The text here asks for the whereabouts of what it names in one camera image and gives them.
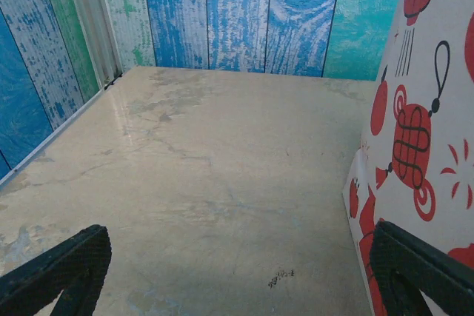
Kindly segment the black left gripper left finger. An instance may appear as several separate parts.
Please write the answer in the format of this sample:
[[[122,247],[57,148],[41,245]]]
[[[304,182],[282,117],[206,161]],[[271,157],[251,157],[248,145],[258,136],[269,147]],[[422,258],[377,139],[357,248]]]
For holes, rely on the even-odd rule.
[[[0,316],[92,316],[111,257],[107,228],[83,229],[0,277]]]

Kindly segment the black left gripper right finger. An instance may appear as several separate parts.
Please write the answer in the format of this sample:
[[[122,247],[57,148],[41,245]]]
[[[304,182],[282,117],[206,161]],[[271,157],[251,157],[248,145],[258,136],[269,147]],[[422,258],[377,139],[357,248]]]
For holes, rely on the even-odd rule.
[[[370,266],[387,316],[474,316],[474,269],[396,226],[375,225]]]

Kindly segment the red and white paper bag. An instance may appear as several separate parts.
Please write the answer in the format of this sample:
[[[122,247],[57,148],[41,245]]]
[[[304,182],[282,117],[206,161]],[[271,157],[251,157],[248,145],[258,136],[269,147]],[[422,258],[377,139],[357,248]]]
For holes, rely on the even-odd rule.
[[[399,0],[343,199],[369,316],[379,221],[474,267],[474,0]]]

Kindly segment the aluminium side rail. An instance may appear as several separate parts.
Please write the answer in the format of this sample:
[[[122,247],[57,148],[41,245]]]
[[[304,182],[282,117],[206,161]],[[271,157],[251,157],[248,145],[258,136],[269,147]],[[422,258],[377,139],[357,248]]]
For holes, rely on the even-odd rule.
[[[76,119],[78,119],[92,104],[94,104],[100,96],[106,91],[101,88],[86,104],[84,104],[77,112],[68,118],[61,126],[47,136],[29,155],[27,155],[18,165],[12,168],[2,179],[0,179],[0,189],[15,178],[36,156],[44,151],[54,140],[60,136]]]

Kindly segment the aluminium corner post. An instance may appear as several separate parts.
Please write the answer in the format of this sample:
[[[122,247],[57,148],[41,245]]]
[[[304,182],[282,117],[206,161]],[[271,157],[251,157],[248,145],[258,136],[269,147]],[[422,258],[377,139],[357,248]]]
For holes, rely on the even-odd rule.
[[[116,37],[107,0],[73,0],[99,88],[122,77]]]

